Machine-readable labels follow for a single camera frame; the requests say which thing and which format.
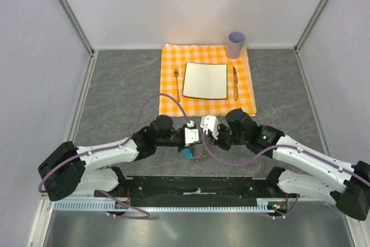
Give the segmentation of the metal key organizer blue handle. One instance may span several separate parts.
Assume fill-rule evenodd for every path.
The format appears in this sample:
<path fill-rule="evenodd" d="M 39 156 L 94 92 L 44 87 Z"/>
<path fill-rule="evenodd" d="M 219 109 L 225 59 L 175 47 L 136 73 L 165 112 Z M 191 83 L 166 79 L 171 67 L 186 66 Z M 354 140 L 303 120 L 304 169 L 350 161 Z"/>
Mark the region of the metal key organizer blue handle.
<path fill-rule="evenodd" d="M 189 161 L 199 162 L 205 157 L 205 148 L 203 144 L 189 146 L 182 150 L 185 158 Z"/>

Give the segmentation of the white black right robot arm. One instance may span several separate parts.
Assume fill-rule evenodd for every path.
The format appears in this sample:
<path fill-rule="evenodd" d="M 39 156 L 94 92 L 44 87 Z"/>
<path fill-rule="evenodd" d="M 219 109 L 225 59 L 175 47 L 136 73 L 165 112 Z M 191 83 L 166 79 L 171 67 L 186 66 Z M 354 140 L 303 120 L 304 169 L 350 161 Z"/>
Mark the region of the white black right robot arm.
<path fill-rule="evenodd" d="M 369 164 L 337 160 L 315 151 L 271 126 L 258 125 L 243 110 L 227 113 L 226 124 L 215 116 L 203 117 L 204 134 L 224 150 L 244 145 L 256 157 L 290 164 L 304 174 L 275 167 L 265 182 L 266 193 L 278 197 L 283 192 L 326 201 L 346 216 L 364 221 L 369 213 Z"/>

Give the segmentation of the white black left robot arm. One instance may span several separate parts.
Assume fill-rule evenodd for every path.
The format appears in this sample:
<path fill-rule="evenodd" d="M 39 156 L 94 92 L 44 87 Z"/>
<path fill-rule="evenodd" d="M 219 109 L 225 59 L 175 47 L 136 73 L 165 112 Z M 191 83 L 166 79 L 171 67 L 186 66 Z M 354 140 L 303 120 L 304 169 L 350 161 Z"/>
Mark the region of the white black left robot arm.
<path fill-rule="evenodd" d="M 127 183 L 110 168 L 111 165 L 146 159 L 158 147 L 182 151 L 200 140 L 199 129 L 193 121 L 174 129 L 172 118 L 160 115 L 149 126 L 120 141 L 97 146 L 75 146 L 67 141 L 60 144 L 38 167 L 42 179 L 39 191 L 47 194 L 50 201 L 96 190 L 120 197 L 125 194 Z"/>

